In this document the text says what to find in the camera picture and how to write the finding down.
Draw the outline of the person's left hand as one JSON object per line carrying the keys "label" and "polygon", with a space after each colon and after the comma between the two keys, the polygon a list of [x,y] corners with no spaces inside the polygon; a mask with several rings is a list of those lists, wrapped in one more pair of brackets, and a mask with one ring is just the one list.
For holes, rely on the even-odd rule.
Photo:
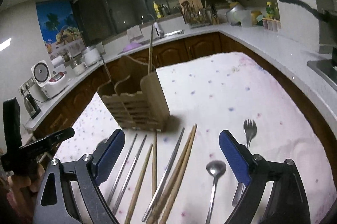
{"label": "person's left hand", "polygon": [[31,177],[1,177],[1,223],[33,223],[35,201],[45,169],[37,165]]}

